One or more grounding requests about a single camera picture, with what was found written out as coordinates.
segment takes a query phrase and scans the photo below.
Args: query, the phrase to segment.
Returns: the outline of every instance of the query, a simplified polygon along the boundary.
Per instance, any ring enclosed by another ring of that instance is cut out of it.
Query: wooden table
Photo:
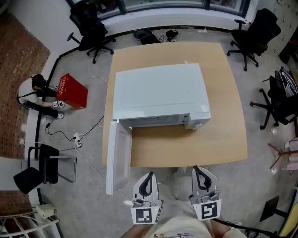
[[[186,167],[247,158],[246,130],[238,89],[218,43],[169,42],[116,50],[113,56],[103,126],[102,162],[107,164],[109,126],[116,72],[183,63],[199,63],[211,120],[199,130],[183,125],[134,128],[131,166]]]

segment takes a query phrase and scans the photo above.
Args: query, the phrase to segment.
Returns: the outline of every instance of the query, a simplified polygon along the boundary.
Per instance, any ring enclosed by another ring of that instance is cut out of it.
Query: microwave
[[[108,139],[107,194],[112,195],[129,181],[133,128],[181,124],[185,129],[198,130],[210,119],[199,64],[116,73]]]

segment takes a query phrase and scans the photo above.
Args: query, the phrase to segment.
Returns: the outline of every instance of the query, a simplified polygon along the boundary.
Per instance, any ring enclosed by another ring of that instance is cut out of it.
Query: person's leg
[[[41,112],[44,115],[48,115],[48,116],[51,116],[51,117],[54,117],[54,118],[58,117],[58,111],[54,110],[51,107],[40,106],[40,105],[37,105],[37,104],[32,103],[30,101],[27,101],[24,105],[31,108],[31,109],[37,110],[37,111]]]

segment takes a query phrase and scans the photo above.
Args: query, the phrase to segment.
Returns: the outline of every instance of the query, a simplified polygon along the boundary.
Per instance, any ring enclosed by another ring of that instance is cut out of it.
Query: gray floor
[[[159,30],[155,32],[155,35],[159,37],[165,32],[165,30]],[[226,33],[196,33],[195,30],[182,29],[179,30],[176,40],[220,42],[224,51],[235,48],[235,46],[230,46],[232,36]],[[138,44],[130,34],[117,38],[117,42],[110,43],[109,46],[119,49]],[[260,108],[250,107],[249,102],[253,100],[264,103],[264,98],[258,90],[262,87],[267,91],[269,83],[262,83],[262,80],[273,75],[274,70],[279,70],[282,62],[267,54],[263,54],[260,58],[257,57],[257,60],[260,67],[256,68],[252,61],[248,60],[248,71],[245,72],[243,71],[242,55],[232,54],[228,57],[244,111],[248,158],[241,162],[210,165],[206,168],[210,169],[219,180],[220,197],[223,201],[222,216],[225,219],[242,220],[244,225],[274,231],[279,230],[283,219],[275,215],[258,223],[261,210],[265,201],[277,195],[280,195],[279,207],[287,209],[291,199],[291,188],[297,176],[296,174],[290,176],[287,171],[281,170],[286,165],[286,158],[281,159],[276,166],[277,173],[272,174],[269,166],[276,155],[267,146],[267,143],[271,142],[277,147],[282,147],[285,141],[294,137],[294,126],[293,124],[280,125],[276,128],[277,132],[273,134],[271,118],[268,127],[263,131],[259,130],[260,124],[264,122],[266,112]],[[109,52],[102,52],[95,65],[92,64],[91,56],[87,57],[84,52],[75,52],[60,60],[53,76],[53,82],[57,84],[62,75],[70,73],[88,88],[88,106],[86,109],[78,111],[63,108],[66,113],[65,118],[54,120],[51,125],[51,133],[57,130],[67,132],[69,129],[73,129],[79,134],[83,134],[104,115],[107,84],[97,77],[101,76],[108,80],[111,61],[112,55]],[[41,125],[40,141],[54,137],[45,134],[43,129],[45,125],[45,122]],[[73,131],[67,133],[70,138],[73,137],[73,134]],[[79,149],[79,152],[105,177],[106,168],[102,165],[102,127],[87,135],[82,143],[83,147]],[[73,142],[67,141],[64,137],[55,139],[48,144],[60,150],[74,147]],[[132,225],[129,207],[124,204],[127,199],[120,193],[116,193],[114,196],[106,195],[105,181],[75,150],[65,151],[65,154],[73,154],[78,158],[76,183],[70,184],[60,179],[58,184],[47,186],[41,191],[57,207],[63,235],[66,238],[116,238],[121,236]],[[67,166],[61,165],[60,169],[66,171]],[[150,170],[149,168],[132,168],[131,183],[123,189],[123,193],[130,197],[134,183]],[[165,184],[171,181],[171,169],[153,169],[153,171],[159,181]]]

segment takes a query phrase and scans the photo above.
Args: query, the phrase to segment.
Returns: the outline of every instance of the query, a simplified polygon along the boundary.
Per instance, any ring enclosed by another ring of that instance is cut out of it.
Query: chair base
[[[259,63],[255,60],[255,56],[253,54],[248,53],[248,52],[244,51],[243,49],[241,49],[240,45],[237,44],[233,40],[231,41],[230,44],[231,44],[231,46],[235,44],[239,48],[239,50],[229,50],[227,52],[227,56],[230,56],[231,53],[241,53],[243,55],[243,58],[244,58],[244,68],[243,68],[244,71],[247,71],[247,59],[246,59],[246,56],[248,56],[252,61],[254,61],[256,63],[256,67],[259,67]]]
[[[94,56],[93,56],[93,61],[92,61],[93,64],[96,63],[95,59],[96,59],[100,49],[109,50],[111,54],[114,54],[114,51],[111,48],[104,46],[105,44],[109,43],[110,41],[116,42],[116,39],[115,38],[111,38],[111,39],[106,38],[101,44],[99,44],[96,47],[93,47],[91,50],[89,50],[86,53],[89,56],[91,52],[95,51]]]
[[[279,196],[272,198],[265,203],[265,207],[264,207],[262,216],[260,218],[260,222],[268,219],[269,217],[272,217],[274,214],[277,214],[284,218],[288,216],[288,213],[276,209],[278,205],[278,199],[279,199]]]
[[[266,128],[266,126],[268,124],[268,120],[269,120],[270,115],[272,115],[273,118],[274,118],[274,120],[275,120],[274,126],[279,126],[279,123],[278,123],[278,121],[277,121],[277,119],[276,119],[276,117],[274,115],[274,112],[273,112],[271,103],[270,103],[270,101],[269,101],[269,99],[268,99],[268,97],[267,97],[264,89],[261,88],[259,91],[260,91],[260,93],[263,94],[267,105],[260,104],[260,103],[255,103],[255,102],[250,102],[250,106],[258,106],[258,107],[261,107],[261,108],[264,108],[264,109],[267,110],[267,115],[266,115],[266,119],[265,119],[264,125],[260,126],[260,130],[263,130],[263,129]]]

